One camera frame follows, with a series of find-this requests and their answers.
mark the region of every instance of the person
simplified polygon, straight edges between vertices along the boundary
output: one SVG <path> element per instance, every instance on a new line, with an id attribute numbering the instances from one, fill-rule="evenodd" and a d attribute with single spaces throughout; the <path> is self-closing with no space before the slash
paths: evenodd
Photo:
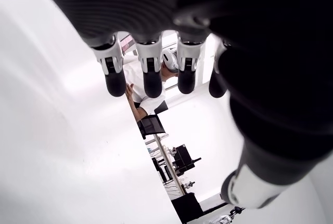
<path id="1" fill-rule="evenodd" d="M 162 56 L 162 93 L 157 98 L 149 98 L 145 93 L 144 78 L 140 61 L 133 61 L 123 66 L 126 79 L 125 94 L 136 122 L 139 122 L 145 116 L 154 113 L 154 110 L 165 100 L 165 82 L 172 77 L 178 76 L 177 51 L 169 49 L 164 50 Z"/>

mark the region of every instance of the person's hand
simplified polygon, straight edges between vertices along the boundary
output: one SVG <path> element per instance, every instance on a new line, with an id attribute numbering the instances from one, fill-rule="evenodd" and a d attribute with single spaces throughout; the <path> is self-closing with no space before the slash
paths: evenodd
<path id="1" fill-rule="evenodd" d="M 126 94 L 126 97 L 128 100 L 132 99 L 133 86 L 134 86 L 134 84 L 132 84 L 132 85 L 126 84 L 125 94 Z"/>

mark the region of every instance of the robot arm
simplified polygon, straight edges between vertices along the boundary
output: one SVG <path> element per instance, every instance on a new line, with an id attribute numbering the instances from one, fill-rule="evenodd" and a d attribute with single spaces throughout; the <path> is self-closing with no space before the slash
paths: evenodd
<path id="1" fill-rule="evenodd" d="M 214 97 L 230 91 L 245 144 L 238 168 L 223 183 L 225 201 L 263 207 L 333 149 L 333 15 L 324 10 L 331 1 L 54 1 L 93 49 L 113 96 L 126 87 L 118 31 L 137 42 L 150 97 L 162 88 L 162 31 L 178 31 L 178 87 L 185 94 L 194 89 L 208 34 L 228 40 L 216 53 L 209 91 Z"/>

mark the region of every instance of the white shirt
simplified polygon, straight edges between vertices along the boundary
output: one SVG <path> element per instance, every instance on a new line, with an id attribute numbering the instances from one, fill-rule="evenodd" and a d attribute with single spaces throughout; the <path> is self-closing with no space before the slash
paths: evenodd
<path id="1" fill-rule="evenodd" d="M 140 107 L 146 111 L 148 115 L 154 114 L 154 110 L 165 100 L 164 83 L 162 82 L 162 93 L 157 98 L 149 98 L 145 93 L 144 76 L 140 61 L 136 60 L 123 66 L 126 83 L 134 84 L 133 101 L 140 103 Z"/>

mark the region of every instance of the person's arm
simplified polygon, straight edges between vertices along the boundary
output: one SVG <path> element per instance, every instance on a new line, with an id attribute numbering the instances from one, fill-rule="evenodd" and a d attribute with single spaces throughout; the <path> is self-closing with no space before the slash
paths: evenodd
<path id="1" fill-rule="evenodd" d="M 132 98 L 133 85 L 134 84 L 132 84 L 132 85 L 126 84 L 125 94 L 126 94 L 127 100 L 129 101 L 134 118 L 135 118 L 136 122 L 139 122 L 141 119 L 143 119 L 145 116 L 147 116 L 147 112 L 144 109 L 142 109 L 141 107 L 139 107 L 138 109 L 135 107 L 135 104 L 134 104 L 134 101 Z"/>

